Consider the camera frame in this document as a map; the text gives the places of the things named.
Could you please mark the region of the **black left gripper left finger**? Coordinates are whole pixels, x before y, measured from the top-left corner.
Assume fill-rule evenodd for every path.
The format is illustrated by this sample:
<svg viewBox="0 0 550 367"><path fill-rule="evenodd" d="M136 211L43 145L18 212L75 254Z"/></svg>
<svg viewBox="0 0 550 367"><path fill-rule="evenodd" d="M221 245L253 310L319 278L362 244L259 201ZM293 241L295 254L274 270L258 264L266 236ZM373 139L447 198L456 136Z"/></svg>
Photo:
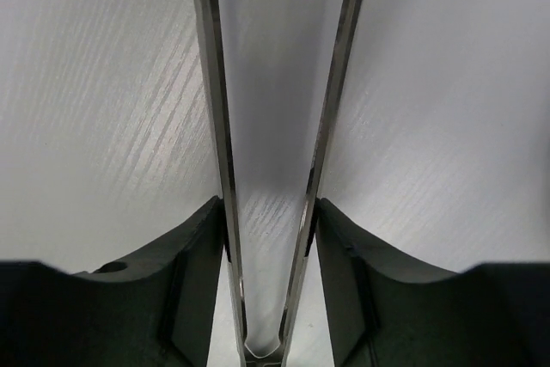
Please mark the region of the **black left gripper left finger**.
<svg viewBox="0 0 550 367"><path fill-rule="evenodd" d="M223 204L212 198L94 272L3 261L2 365L206 365L223 231Z"/></svg>

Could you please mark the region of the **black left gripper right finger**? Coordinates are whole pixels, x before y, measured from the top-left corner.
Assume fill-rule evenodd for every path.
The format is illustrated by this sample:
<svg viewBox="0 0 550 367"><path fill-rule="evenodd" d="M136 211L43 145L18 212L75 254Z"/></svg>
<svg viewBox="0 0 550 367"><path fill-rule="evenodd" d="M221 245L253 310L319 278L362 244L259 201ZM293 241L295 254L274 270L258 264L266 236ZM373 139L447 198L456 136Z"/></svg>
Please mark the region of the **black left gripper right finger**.
<svg viewBox="0 0 550 367"><path fill-rule="evenodd" d="M315 206L327 322L338 366L546 366L549 266L451 272Z"/></svg>

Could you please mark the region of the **metal food tongs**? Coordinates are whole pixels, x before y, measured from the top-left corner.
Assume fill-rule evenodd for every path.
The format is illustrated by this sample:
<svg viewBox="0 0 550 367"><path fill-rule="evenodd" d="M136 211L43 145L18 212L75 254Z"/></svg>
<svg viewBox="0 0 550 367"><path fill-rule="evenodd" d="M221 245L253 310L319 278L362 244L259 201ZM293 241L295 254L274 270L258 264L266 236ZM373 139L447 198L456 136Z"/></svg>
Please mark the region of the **metal food tongs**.
<svg viewBox="0 0 550 367"><path fill-rule="evenodd" d="M285 366L363 0L193 0L242 366Z"/></svg>

